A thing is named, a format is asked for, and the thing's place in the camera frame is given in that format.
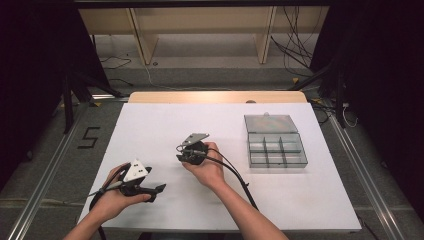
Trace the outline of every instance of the metal rail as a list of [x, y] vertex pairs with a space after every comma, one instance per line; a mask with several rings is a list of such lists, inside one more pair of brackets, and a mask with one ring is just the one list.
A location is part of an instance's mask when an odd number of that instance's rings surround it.
[[381, 225], [383, 226], [388, 238], [393, 240], [405, 239], [405, 236], [403, 235], [393, 213], [378, 190], [378, 187], [363, 163], [361, 156], [358, 151], [356, 151], [346, 129], [342, 129], [333, 116], [330, 116], [330, 121], [349, 157], [353, 168], [355, 169], [356, 174], [358, 175], [362, 186], [364, 187], [365, 193], [367, 194], [374, 211], [380, 219]]
[[88, 109], [88, 103], [82, 103], [78, 107], [77, 113], [75, 115], [75, 124], [73, 124], [69, 132], [65, 134], [62, 140], [60, 141], [60, 144], [58, 148], [56, 149], [56, 152], [53, 154], [53, 157], [51, 158], [49, 165], [47, 166], [46, 170], [43, 173], [43, 176], [41, 177], [39, 183], [37, 184], [37, 187], [35, 188], [33, 194], [28, 200], [25, 208], [22, 210], [21, 214], [17, 218], [9, 234], [9, 237], [8, 237], [9, 240], [24, 239], [25, 234], [27, 233], [32, 223], [32, 220], [34, 219], [35, 214], [38, 211], [40, 203], [43, 197], [45, 196], [45, 194], [47, 193], [47, 190], [54, 176], [56, 175], [57, 169], [59, 168], [63, 160], [63, 157], [69, 148], [69, 144], [71, 140], [73, 139], [73, 136], [78, 127], [78, 124], [81, 118], [84, 116], [87, 109]]

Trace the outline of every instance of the forearm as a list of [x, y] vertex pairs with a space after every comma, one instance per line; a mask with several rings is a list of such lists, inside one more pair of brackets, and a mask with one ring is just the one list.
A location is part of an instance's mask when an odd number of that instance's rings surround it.
[[64, 240], [85, 240], [90, 239], [104, 221], [95, 216], [92, 212], [87, 214], [84, 219], [66, 235]]
[[211, 190], [225, 205], [244, 239], [287, 239], [271, 221], [226, 183], [213, 186]]

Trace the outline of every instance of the floor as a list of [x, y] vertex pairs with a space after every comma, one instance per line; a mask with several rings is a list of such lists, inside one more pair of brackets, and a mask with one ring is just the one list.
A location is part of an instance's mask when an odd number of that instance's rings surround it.
[[[274, 37], [278, 42], [287, 42], [286, 35]], [[313, 52], [317, 35], [301, 37], [308, 39], [305, 47]], [[253, 37], [244, 34], [161, 35], [152, 64], [147, 67], [141, 64], [131, 36], [96, 36], [96, 47], [111, 86], [122, 92], [284, 90], [297, 78], [305, 78], [293, 72], [311, 74], [298, 62], [289, 60], [275, 44], [270, 45], [267, 63], [259, 64]], [[303, 92], [309, 99], [331, 105], [331, 99], [319, 99], [318, 87], [316, 82]], [[91, 91], [104, 95], [98, 89]], [[32, 160], [19, 166], [1, 192], [0, 239], [19, 231], [20, 239], [58, 239], [75, 225], [125, 99], [97, 99], [96, 104], [74, 102], [77, 127], [63, 134], [64, 111], [58, 106], [32, 150]], [[287, 235], [290, 239], [424, 239], [422, 221], [384, 168], [384, 161], [360, 121], [355, 125], [354, 113], [347, 111], [346, 121], [355, 127], [340, 129], [331, 114], [325, 108], [316, 108], [317, 121], [321, 123], [342, 182], [358, 217], [366, 225], [352, 234], [288, 232]], [[88, 144], [83, 139], [88, 128], [98, 138], [95, 147], [79, 148]], [[106, 233], [109, 239], [138, 239], [140, 234], [120, 230]], [[155, 234], [153, 238], [207, 239], [207, 236], [166, 233]], [[229, 234], [226, 239], [241, 238]]]

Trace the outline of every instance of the clear plastic box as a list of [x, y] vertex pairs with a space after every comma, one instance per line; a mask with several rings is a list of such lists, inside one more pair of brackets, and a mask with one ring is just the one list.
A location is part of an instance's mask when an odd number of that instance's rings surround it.
[[245, 115], [251, 168], [304, 168], [303, 144], [290, 115]]

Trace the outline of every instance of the gray floor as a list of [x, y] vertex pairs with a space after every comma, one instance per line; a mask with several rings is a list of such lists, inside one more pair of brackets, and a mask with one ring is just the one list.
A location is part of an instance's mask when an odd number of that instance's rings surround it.
[[[275, 36], [285, 41], [285, 36]], [[313, 51], [316, 36], [310, 40]], [[140, 59], [133, 39], [127, 36], [99, 36], [97, 49], [101, 59], [118, 56], [131, 62], [117, 69], [105, 69], [114, 89], [123, 93], [134, 91], [163, 90], [278, 90], [293, 85], [296, 75], [284, 67], [293, 68], [301, 74], [310, 74], [293, 61], [283, 61], [283, 54], [273, 45], [270, 46], [268, 61], [265, 65], [257, 62], [253, 37], [249, 35], [164, 35], [160, 37], [152, 64], [145, 68]], [[110, 59], [103, 63], [105, 68], [114, 68], [128, 60]], [[308, 98], [317, 98], [319, 82], [304, 89]], [[104, 94], [91, 89], [93, 94]], [[81, 113], [76, 131], [69, 147], [61, 159], [56, 174], [38, 211], [30, 219], [25, 239], [60, 239], [75, 225], [81, 213], [84, 198], [91, 188], [97, 169], [106, 151], [109, 139], [120, 110], [122, 101], [101, 101], [97, 105], [75, 106]], [[316, 111], [317, 121], [323, 121], [330, 113]], [[354, 119], [354, 113], [347, 113]], [[339, 171], [342, 182], [358, 216], [372, 229], [379, 239], [390, 239], [378, 211], [367, 196], [358, 174], [345, 151], [332, 119], [322, 124], [322, 132]], [[78, 146], [91, 144], [83, 140], [88, 127], [98, 127], [90, 134], [98, 137], [94, 148], [80, 149]], [[40, 136], [33, 149], [33, 159], [23, 162], [0, 194], [0, 239], [7, 239], [10, 231], [33, 195], [45, 169], [55, 156], [55, 151], [64, 138], [64, 109], [58, 111]], [[408, 203], [390, 172], [385, 169], [378, 152], [369, 141], [367, 133], [359, 124], [346, 132], [352, 140], [361, 160], [371, 173], [372, 180], [389, 210], [394, 215], [405, 239], [424, 239], [424, 226]], [[64, 205], [63, 201], [75, 201]], [[139, 232], [107, 230], [108, 239], [137, 239]], [[290, 239], [374, 239], [365, 227], [357, 233], [324, 232], [287, 232]], [[207, 239], [205, 234], [155, 234], [154, 239]], [[229, 234], [226, 239], [241, 239], [239, 234]]]

